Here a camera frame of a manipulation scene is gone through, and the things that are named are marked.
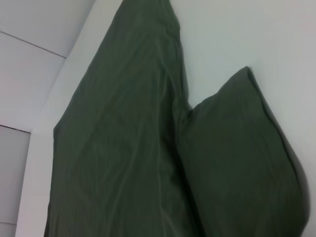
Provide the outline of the dark green t-shirt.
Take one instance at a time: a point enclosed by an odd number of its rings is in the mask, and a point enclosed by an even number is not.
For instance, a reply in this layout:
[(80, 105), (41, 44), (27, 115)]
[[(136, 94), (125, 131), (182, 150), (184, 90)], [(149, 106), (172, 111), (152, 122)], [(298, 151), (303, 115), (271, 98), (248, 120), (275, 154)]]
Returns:
[(123, 0), (53, 130), (44, 237), (300, 237), (305, 194), (248, 67), (188, 103), (170, 0)]

